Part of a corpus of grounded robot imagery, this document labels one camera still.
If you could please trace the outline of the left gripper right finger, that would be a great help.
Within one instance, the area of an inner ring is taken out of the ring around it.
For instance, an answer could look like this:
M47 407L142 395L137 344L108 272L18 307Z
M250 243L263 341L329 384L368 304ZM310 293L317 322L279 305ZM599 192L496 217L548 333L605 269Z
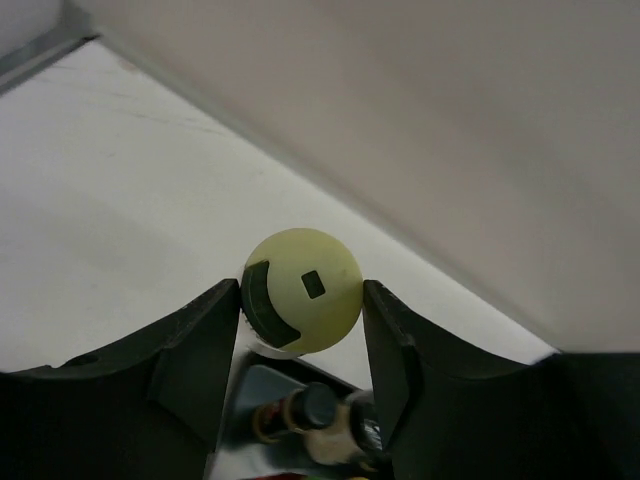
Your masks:
M396 479L635 479L639 357L556 353L521 364L420 316L382 283L363 319Z

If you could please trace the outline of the wide black-capped seasoning jar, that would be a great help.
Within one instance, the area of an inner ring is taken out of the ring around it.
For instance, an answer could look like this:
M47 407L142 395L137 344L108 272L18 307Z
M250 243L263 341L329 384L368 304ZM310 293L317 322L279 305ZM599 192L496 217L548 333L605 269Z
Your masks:
M322 430L309 430L304 445L321 465L356 465L378 471L387 461L372 390L358 390L342 399L334 422Z

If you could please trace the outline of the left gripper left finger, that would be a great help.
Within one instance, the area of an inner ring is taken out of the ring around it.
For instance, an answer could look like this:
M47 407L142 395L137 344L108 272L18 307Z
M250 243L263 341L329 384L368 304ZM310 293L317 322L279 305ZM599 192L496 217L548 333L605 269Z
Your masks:
M225 279L59 367L1 377L5 479L200 479L216 449L240 310Z

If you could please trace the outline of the small yellow-lidded jar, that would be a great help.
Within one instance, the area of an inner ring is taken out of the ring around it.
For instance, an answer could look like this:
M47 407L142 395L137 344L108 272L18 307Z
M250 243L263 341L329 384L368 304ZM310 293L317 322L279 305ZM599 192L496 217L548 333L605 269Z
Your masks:
M316 229L292 228L263 240L239 277L249 348L284 360L324 351L356 324L363 275L351 251Z

